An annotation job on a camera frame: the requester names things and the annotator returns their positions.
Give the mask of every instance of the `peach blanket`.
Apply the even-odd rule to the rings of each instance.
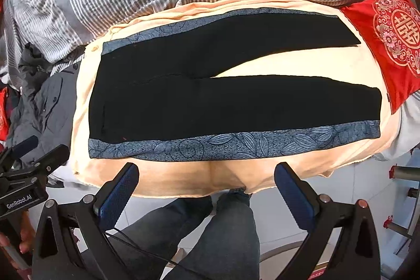
[[[254,160],[150,162],[133,158],[120,160],[89,158],[89,100],[104,42],[125,38],[143,30],[176,21],[222,14],[235,9],[259,7],[337,15],[362,43],[346,48],[272,54],[243,63],[219,76],[267,74],[323,76],[338,81],[377,87],[383,99],[380,138],[361,140],[329,150]],[[102,186],[104,182],[112,179],[126,162],[133,162],[140,170],[136,196],[160,198],[205,196],[218,190],[242,186],[247,187],[247,192],[253,193],[275,186],[273,172],[279,162],[288,162],[301,178],[315,175],[328,176],[338,167],[362,161],[383,151],[390,146],[397,134],[399,118],[400,111],[391,115],[386,87],[377,62],[357,30],[339,10],[304,0],[222,0],[215,3],[192,3],[139,17],[128,24],[113,26],[103,37],[86,47],[85,58],[81,63],[77,79],[77,103],[73,120],[70,163],[80,181]]]

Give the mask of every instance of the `human hand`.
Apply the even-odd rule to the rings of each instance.
[[[20,229],[20,239],[22,242],[19,245],[20,252],[25,254],[32,250],[32,245],[35,239],[35,230],[33,229],[27,212],[22,214],[22,224]],[[10,241],[7,236],[0,233],[0,246],[7,247],[10,246]],[[18,265],[11,261],[11,264],[17,269]]]

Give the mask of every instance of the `pants leg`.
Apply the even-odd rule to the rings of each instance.
[[[218,210],[193,250],[180,262],[213,280],[259,280],[260,241],[249,198],[221,196]],[[201,280],[175,267],[165,280]]]
[[[181,239],[197,228],[212,209],[210,196],[178,198],[165,207],[149,212],[123,232],[141,249],[170,260],[175,255]],[[119,233],[115,236],[125,240]],[[111,238],[110,241],[136,279],[159,280],[166,265],[165,261],[146,256]],[[98,276],[90,252],[83,252],[82,257],[88,269]]]

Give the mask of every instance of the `tile floor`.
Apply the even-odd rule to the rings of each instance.
[[[326,193],[336,202],[354,203],[363,198],[369,202],[375,221],[381,254],[386,253],[386,246],[396,233],[383,228],[383,223],[388,215],[394,215],[394,222],[404,224],[411,215],[414,207],[414,199],[406,196],[410,186],[414,182],[389,179],[388,171],[392,165],[406,165],[410,154],[398,158],[395,161],[379,162],[370,158],[364,162],[355,163],[338,169],[329,178],[312,177],[306,179],[317,193]],[[95,193],[81,191],[74,188],[49,189],[50,198],[58,203],[76,202],[85,194]],[[134,223],[149,211],[169,203],[171,199],[131,198],[121,218],[118,228]],[[261,242],[261,253],[272,250],[287,243],[301,241],[306,233],[300,230],[288,210],[283,198],[277,189],[268,189],[256,193],[251,199],[251,208],[255,213],[257,231]],[[36,224],[39,219],[42,206],[31,210],[31,220]],[[186,250],[196,244],[206,224],[207,218],[194,232],[184,238],[180,247]],[[339,235],[339,229],[333,232],[330,242],[335,243]],[[83,241],[79,248],[86,247]]]

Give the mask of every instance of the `red object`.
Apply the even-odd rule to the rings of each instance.
[[[392,114],[420,89],[420,13],[410,0],[365,0],[340,9],[379,63]]]
[[[388,216],[387,220],[384,222],[384,228],[388,229],[388,225],[392,222],[392,215]]]
[[[391,169],[389,170],[389,179],[394,178],[394,172],[395,172],[396,165],[392,165]]]
[[[319,270],[314,270],[312,272],[311,276],[308,278],[308,280],[312,280],[312,279],[315,279],[317,277],[320,277],[322,274],[324,274],[325,270],[326,270],[326,267],[325,268],[321,268]]]
[[[0,140],[6,140],[9,133],[9,121],[6,116],[7,87],[0,91]]]

